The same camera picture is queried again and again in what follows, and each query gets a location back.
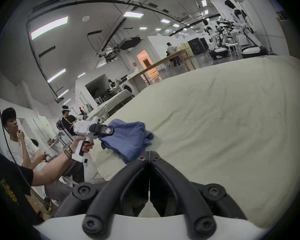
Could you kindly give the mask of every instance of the ceiling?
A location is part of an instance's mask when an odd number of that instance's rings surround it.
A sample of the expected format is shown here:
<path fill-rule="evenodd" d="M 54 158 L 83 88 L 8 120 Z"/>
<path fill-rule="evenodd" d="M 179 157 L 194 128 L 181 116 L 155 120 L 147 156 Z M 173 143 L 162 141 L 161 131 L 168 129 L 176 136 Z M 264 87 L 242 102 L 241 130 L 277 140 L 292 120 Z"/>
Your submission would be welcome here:
<path fill-rule="evenodd" d="M 23 0 L 12 15 L 0 39 L 0 70 L 14 85 L 18 85 L 21 80 L 24 80 L 28 84 L 33 98 L 43 104 L 48 104 L 54 102 L 55 97 L 35 62 L 26 31 L 28 18 L 35 15 L 32 8 L 45 1 L 47 0 Z M 59 4 L 72 1 L 76 0 L 61 0 Z M 140 2 L 153 3 L 158 6 L 157 8 L 149 7 L 151 9 L 168 10 L 168 14 L 176 19 L 182 18 L 184 15 L 191 15 L 191 18 L 184 21 L 185 24 L 202 18 L 200 9 L 196 6 L 194 0 L 141 0 Z M 208 8 L 209 14 L 204 16 L 218 13 L 209 0 L 207 0 L 207 3 L 208 5 L 204 9 Z M 68 16 L 66 24 L 54 28 L 32 41 L 36 55 L 52 46 L 56 46 L 54 50 L 40 58 L 40 64 L 47 78 L 64 68 L 66 69 L 62 76 L 51 82 L 54 91 L 62 87 L 57 94 L 66 89 L 72 90 L 79 74 L 98 69 L 96 64 L 99 57 L 96 56 L 95 50 L 104 46 L 116 26 L 124 19 L 122 14 L 133 10 L 133 8 L 134 6 L 118 3 L 115 5 L 108 2 L 84 3 L 53 10 L 31 22 L 30 29 L 34 31 L 56 19 Z M 176 23 L 176 20 L 172 17 L 144 8 L 135 8 L 135 12 L 144 15 L 142 18 L 127 18 L 125 20 L 117 31 L 117 37 L 120 40 L 135 36 L 145 38 L 146 36 L 156 35 L 158 34 L 156 28 L 161 28 L 161 35 L 172 33 L 165 32 L 165 29 L 171 31 L 179 29 L 172 26 Z M 89 16 L 90 19 L 83 22 L 82 18 L 84 16 Z M 170 20 L 171 23 L 160 22 L 163 18 Z M 183 24 L 178 24 L 180 28 L 184 27 Z M 140 27 L 148 27 L 148 29 L 139 30 Z M 101 33 L 87 37 L 89 32 L 97 30 L 101 30 Z M 117 45 L 113 39 L 110 44 Z M 74 93 L 69 91 L 64 98 L 74 99 Z"/>

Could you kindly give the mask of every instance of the orange lit doorway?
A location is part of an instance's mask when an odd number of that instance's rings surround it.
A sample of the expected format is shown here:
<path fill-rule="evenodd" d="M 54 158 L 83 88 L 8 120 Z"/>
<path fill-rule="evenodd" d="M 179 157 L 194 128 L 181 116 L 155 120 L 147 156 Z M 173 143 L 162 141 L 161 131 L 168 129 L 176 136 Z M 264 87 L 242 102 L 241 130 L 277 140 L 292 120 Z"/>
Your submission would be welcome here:
<path fill-rule="evenodd" d="M 136 57 L 138 58 L 138 60 L 140 61 L 141 65 L 143 66 L 144 69 L 146 69 L 148 66 L 153 64 L 153 62 L 150 59 L 146 50 L 143 50 L 142 52 L 140 52 Z M 148 70 L 147 74 L 148 74 L 149 78 L 155 78 L 159 75 L 159 73 L 155 67 Z"/>

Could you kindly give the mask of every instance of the gray floor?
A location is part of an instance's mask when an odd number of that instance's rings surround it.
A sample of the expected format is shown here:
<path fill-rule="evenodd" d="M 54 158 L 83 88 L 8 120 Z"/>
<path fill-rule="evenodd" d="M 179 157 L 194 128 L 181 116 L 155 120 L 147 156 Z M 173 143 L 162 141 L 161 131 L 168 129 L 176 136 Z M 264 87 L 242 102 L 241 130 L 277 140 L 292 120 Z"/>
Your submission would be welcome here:
<path fill-rule="evenodd" d="M 226 58 L 219 58 L 219 59 L 213 60 L 208 53 L 206 53 L 206 54 L 202 53 L 202 54 L 191 57 L 191 60 L 194 64 L 195 68 L 200 69 L 200 68 L 204 68 L 204 67 L 208 67 L 208 66 L 212 66 L 212 65 L 221 64 L 224 62 L 230 62 L 230 61 L 236 61 L 236 60 L 242 59 L 242 56 L 240 53 L 239 53 L 239 56 L 236 55 L 234 52 L 231 52 L 231 54 L 229 53 L 228 57 L 226 57 Z M 190 64 L 188 59 L 186 60 L 186 62 L 187 62 L 189 69 L 193 70 L 192 65 Z M 186 70 L 185 66 L 183 66 L 181 64 L 180 66 L 174 66 L 169 69 L 159 70 L 158 72 L 159 72 L 159 75 L 150 79 L 149 80 L 150 83 L 157 83 L 166 78 L 170 78 L 170 77 L 174 77 L 176 75 L 182 74 L 182 73 L 186 73 L 187 70 Z"/>

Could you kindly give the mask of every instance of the white bed sheet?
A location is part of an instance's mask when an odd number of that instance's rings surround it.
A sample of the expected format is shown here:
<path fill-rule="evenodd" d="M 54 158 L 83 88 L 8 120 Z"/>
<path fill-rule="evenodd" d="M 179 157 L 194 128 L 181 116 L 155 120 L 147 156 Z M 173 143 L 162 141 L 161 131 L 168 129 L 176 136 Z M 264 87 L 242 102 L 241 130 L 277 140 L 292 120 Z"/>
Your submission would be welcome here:
<path fill-rule="evenodd" d="M 150 85 L 105 123 L 141 121 L 155 150 L 190 181 L 218 183 L 248 219 L 267 228 L 300 187 L 300 60 L 248 58 Z M 110 180 L 124 163 L 95 141 Z"/>
<path fill-rule="evenodd" d="M 91 121 L 94 117 L 102 117 L 108 111 L 113 109 L 120 102 L 124 101 L 126 98 L 132 96 L 132 93 L 128 90 L 122 90 L 121 92 L 114 95 L 112 98 L 108 99 L 104 103 L 100 104 L 96 109 L 92 110 L 88 114 L 88 121 Z"/>

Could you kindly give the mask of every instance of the bracelet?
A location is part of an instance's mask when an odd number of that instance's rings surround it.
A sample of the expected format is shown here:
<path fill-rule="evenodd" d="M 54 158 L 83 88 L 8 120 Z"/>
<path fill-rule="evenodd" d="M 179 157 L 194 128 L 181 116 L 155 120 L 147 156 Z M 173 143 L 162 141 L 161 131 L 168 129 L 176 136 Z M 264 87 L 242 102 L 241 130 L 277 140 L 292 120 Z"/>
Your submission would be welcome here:
<path fill-rule="evenodd" d="M 63 150 L 64 154 L 66 154 L 66 156 L 71 160 L 72 159 L 72 154 L 73 154 L 73 151 L 70 147 L 70 145 L 66 146 Z"/>

